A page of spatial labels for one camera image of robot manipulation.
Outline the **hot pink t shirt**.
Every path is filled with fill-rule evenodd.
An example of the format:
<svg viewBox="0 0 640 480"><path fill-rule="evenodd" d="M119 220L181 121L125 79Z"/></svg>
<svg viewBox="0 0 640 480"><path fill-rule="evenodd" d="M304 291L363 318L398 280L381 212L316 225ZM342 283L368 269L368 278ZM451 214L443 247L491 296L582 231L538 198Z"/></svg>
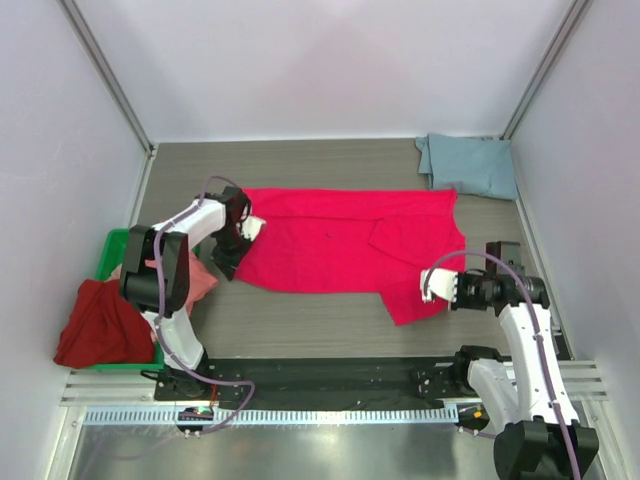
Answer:
<svg viewBox="0 0 640 480"><path fill-rule="evenodd" d="M466 247L453 190L346 191L251 188L265 220L237 269L259 288L299 294L372 293L405 325L447 310L425 302L420 274Z"/></svg>

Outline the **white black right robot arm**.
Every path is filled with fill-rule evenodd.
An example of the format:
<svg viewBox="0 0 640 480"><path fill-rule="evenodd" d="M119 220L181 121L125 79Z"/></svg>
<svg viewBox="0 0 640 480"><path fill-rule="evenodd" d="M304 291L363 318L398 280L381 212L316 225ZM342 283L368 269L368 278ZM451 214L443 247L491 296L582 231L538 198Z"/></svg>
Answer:
<svg viewBox="0 0 640 480"><path fill-rule="evenodd" d="M550 300L544 282L528 276L520 246L490 242L482 270L423 272L424 299L451 309L492 309L506 334L512 365L494 349L464 346L451 383L476 394L493 425L494 465L501 479L580 479L599 450L594 429L581 425L565 388L553 345Z"/></svg>

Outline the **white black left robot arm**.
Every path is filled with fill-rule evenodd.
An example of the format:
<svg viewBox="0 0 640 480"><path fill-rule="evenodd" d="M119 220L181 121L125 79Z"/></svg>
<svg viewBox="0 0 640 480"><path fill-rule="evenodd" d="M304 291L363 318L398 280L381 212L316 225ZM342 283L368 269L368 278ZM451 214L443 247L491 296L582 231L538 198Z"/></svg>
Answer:
<svg viewBox="0 0 640 480"><path fill-rule="evenodd" d="M247 255L264 221L251 213L248 195L230 184L219 194L206 191L171 218L129 230L119 277L120 295L150 325L164 355L166 378L188 398L205 397L214 385L209 358L196 338L186 302L189 254L205 238L215 241L212 260L227 280Z"/></svg>

